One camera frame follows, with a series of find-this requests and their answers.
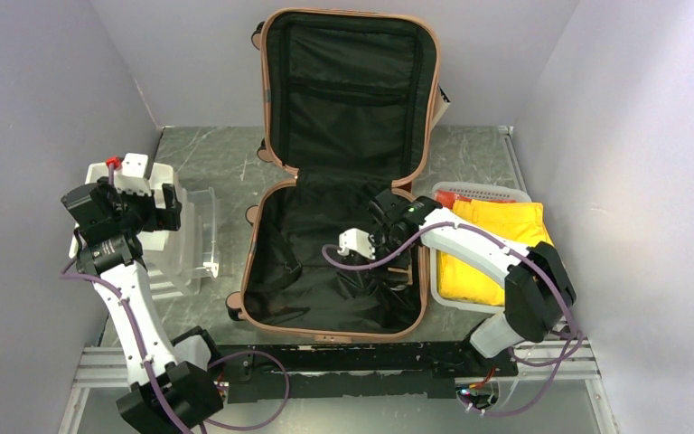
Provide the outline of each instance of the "red connector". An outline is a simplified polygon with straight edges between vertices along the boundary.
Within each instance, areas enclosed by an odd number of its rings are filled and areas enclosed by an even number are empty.
[[[107,160],[105,160],[105,165],[107,167],[110,167],[110,165],[113,165],[113,168],[118,170],[119,168],[121,168],[121,158],[119,156],[112,156],[112,157],[108,158]]]

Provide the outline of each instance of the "wall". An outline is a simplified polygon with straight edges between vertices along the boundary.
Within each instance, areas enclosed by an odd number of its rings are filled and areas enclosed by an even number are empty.
[[[86,0],[0,0],[0,432],[57,432],[105,310],[60,282],[86,165],[154,152],[158,131]]]
[[[515,134],[622,433],[694,432],[694,1],[583,0]]]
[[[158,125],[262,125],[249,37],[279,8],[413,14],[441,42],[448,125],[512,125],[578,0],[91,0]]]

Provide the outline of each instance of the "laundry basket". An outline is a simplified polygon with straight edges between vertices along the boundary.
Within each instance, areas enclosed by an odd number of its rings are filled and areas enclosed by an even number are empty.
[[[518,203],[533,202],[527,193],[512,188],[501,187],[499,185],[473,184],[460,182],[437,183],[432,187],[432,197],[439,191],[461,194],[464,197],[486,202],[509,202]],[[483,312],[485,314],[498,314],[504,311],[504,307],[481,305],[467,300],[455,300],[443,298],[437,292],[437,250],[429,250],[429,287],[432,298],[443,306],[455,307],[462,310]]]

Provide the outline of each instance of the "yellow cloth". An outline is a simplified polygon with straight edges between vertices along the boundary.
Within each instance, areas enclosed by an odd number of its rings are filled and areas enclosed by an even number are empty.
[[[541,203],[456,201],[454,214],[507,240],[549,244]],[[453,256],[437,253],[437,291],[443,298],[504,306],[504,290],[480,271]]]

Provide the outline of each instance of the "suitcase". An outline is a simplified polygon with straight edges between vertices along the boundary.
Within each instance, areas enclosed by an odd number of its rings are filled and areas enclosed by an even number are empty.
[[[399,339],[427,307],[427,249],[360,273],[329,265],[321,249],[347,229],[370,231],[378,193],[413,199],[440,114],[435,34],[409,16],[285,9],[255,38],[266,126],[258,154],[292,178],[247,212],[251,247],[228,313],[318,342]]]

